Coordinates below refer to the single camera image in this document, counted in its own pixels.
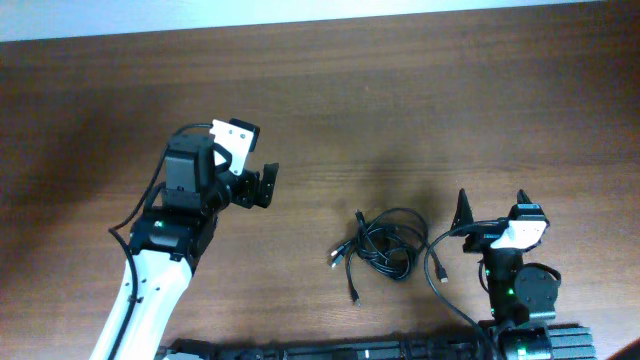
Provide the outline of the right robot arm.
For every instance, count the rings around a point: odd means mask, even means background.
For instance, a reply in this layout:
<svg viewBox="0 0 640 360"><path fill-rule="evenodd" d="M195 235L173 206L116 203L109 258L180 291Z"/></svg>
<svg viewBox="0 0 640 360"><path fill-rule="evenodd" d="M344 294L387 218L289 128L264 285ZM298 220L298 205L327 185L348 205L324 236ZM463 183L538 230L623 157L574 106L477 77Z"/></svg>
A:
<svg viewBox="0 0 640 360"><path fill-rule="evenodd" d="M542 207L522 190L507 216L488 221L473 218L465 191L459 191L451 234L465 239L465 253L482 256L479 279L493 317L475 325L481 358L554 357L547 322L556 317L561 275L544 264L523 261L548 227Z"/></svg>

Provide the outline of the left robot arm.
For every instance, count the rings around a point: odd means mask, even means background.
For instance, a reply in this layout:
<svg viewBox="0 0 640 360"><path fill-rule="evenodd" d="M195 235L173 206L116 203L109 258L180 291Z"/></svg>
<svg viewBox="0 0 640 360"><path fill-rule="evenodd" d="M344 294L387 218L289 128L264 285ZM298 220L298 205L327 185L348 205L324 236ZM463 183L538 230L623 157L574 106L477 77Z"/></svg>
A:
<svg viewBox="0 0 640 360"><path fill-rule="evenodd" d="M151 359L171 314L210 244L219 213L230 204L269 206L278 164L248 171L244 164L257 136L224 130L198 136L176 134L152 180L126 219L131 229L109 232L122 246L125 270L113 308L91 354L94 359Z"/></svg>

